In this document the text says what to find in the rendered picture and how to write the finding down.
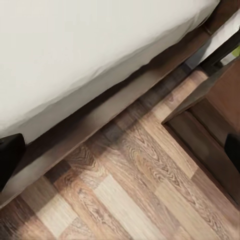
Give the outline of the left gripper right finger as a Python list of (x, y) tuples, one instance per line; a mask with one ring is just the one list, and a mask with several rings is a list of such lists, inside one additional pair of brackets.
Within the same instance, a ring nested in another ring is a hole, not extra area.
[(240, 135), (229, 133), (227, 135), (224, 151), (240, 173)]

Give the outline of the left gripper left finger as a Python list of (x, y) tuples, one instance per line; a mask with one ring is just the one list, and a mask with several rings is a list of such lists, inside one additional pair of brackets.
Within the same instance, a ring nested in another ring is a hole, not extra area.
[(0, 193), (26, 153), (22, 133), (0, 138)]

